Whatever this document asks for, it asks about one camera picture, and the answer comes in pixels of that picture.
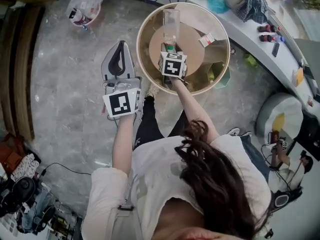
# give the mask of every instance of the plaid shirt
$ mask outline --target plaid shirt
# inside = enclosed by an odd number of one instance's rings
[[[245,4],[236,8],[236,15],[243,21],[253,20],[259,24],[265,23],[268,9],[266,0],[245,0]]]

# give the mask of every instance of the person in white shirt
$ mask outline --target person in white shirt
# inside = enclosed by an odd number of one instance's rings
[[[239,128],[233,128],[228,134],[238,136],[239,133]],[[304,174],[308,173],[314,164],[313,159],[309,155],[303,155],[300,159],[288,157],[282,149],[282,144],[278,142],[271,150],[270,168],[266,164],[262,154],[251,144],[251,132],[246,132],[240,136],[240,139],[251,162],[265,177],[273,193],[277,191],[286,192],[295,190],[303,180]],[[288,168],[277,170],[280,162],[283,162]]]
[[[183,82],[170,80],[184,112],[164,137],[155,118],[153,86],[134,151],[134,115],[120,118],[112,168],[92,173],[84,240],[251,240],[264,226],[271,192],[241,139],[220,136]],[[130,221],[129,213],[136,219]]]

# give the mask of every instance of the jeans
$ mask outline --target jeans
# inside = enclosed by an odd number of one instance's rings
[[[32,223],[35,217],[42,217],[45,208],[48,206],[51,196],[47,189],[42,188],[40,193],[36,196],[34,204],[28,213],[22,213],[21,226],[24,231],[32,230]]]
[[[243,148],[247,155],[249,156],[251,162],[254,164],[254,166],[262,173],[264,176],[266,182],[269,181],[269,173],[270,168],[266,164],[265,159],[261,155],[261,153],[256,149],[254,145],[251,143],[251,138],[249,135],[240,137],[242,141]]]
[[[185,111],[183,111],[168,137],[181,136],[183,134],[183,130],[188,125],[189,121]],[[136,132],[134,149],[142,144],[157,141],[163,138],[164,136],[160,132],[156,120],[155,99],[152,96],[147,96],[144,99],[143,116]]]

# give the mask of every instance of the teal plastic bag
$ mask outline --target teal plastic bag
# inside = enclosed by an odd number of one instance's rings
[[[229,10],[225,0],[207,0],[207,4],[209,10],[217,14],[224,14]]]

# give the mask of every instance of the long brown hair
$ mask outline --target long brown hair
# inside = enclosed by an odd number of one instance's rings
[[[186,163],[180,178],[193,189],[203,210],[207,230],[246,240],[266,223],[256,221],[245,194],[245,186],[232,161],[207,143],[208,125],[192,121],[184,130],[185,140],[175,151]]]

